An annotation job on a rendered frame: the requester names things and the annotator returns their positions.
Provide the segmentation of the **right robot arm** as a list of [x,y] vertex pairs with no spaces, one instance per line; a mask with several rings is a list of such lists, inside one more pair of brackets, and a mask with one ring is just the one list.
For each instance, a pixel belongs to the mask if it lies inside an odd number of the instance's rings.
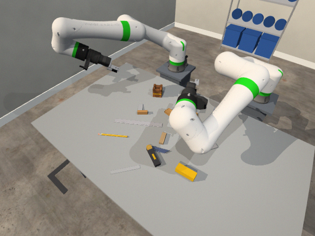
[[117,21],[83,21],[60,17],[53,22],[52,32],[52,47],[62,55],[75,57],[79,42],[73,39],[99,38],[128,42],[146,39],[169,52],[169,71],[180,73],[188,66],[185,40],[147,26],[126,14]]

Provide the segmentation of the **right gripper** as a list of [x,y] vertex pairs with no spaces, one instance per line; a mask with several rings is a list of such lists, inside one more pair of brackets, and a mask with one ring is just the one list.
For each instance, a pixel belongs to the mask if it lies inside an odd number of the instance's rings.
[[89,63],[92,62],[94,64],[101,64],[107,67],[107,70],[116,72],[119,71],[119,67],[112,65],[112,60],[110,57],[103,56],[100,52],[95,51],[93,49],[88,49],[89,46],[79,43],[75,58],[85,61],[84,66],[80,66],[84,70],[87,70],[89,67]]

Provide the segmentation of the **black sliding bevel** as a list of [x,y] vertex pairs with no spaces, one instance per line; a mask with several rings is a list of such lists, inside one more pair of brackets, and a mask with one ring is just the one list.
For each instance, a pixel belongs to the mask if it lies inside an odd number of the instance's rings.
[[[169,150],[166,150],[166,149],[162,149],[162,148],[158,148],[158,147],[154,147],[154,146],[151,146],[151,145],[147,145],[146,146],[146,149],[147,149],[147,152],[154,164],[155,167],[159,166],[160,165],[160,161],[157,157],[157,155],[155,154],[154,151],[158,151],[158,152],[162,152],[162,153],[166,153],[168,152]],[[154,150],[154,149],[157,149],[157,150]]]

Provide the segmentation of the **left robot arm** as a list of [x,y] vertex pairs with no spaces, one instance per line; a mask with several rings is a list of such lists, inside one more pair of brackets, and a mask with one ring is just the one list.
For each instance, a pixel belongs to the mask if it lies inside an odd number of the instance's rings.
[[233,119],[253,100],[266,104],[280,81],[283,71],[253,57],[223,52],[215,60],[216,71],[236,82],[215,110],[201,122],[196,104],[179,100],[169,116],[171,127],[197,154],[208,153]]

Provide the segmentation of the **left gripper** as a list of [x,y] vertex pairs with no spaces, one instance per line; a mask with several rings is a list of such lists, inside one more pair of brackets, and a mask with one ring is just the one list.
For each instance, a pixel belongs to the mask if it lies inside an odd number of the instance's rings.
[[182,93],[178,97],[177,102],[181,99],[190,99],[196,104],[197,109],[206,109],[208,99],[203,96],[196,95],[196,85],[199,85],[199,79],[195,79],[195,82],[187,82],[186,88],[182,90]]

